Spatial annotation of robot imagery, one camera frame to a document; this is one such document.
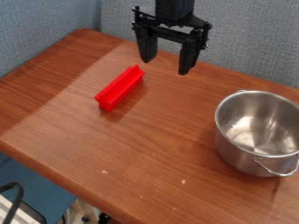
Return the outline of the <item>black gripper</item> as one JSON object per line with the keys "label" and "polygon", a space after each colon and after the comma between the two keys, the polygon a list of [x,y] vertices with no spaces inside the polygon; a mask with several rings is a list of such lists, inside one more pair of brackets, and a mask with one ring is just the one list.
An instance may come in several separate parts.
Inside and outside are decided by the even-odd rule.
{"label": "black gripper", "polygon": [[132,23],[140,58],[148,63],[157,54],[157,39],[181,44],[179,75],[196,64],[200,50],[207,48],[212,25],[193,15],[195,0],[153,0],[153,13],[136,5]]}

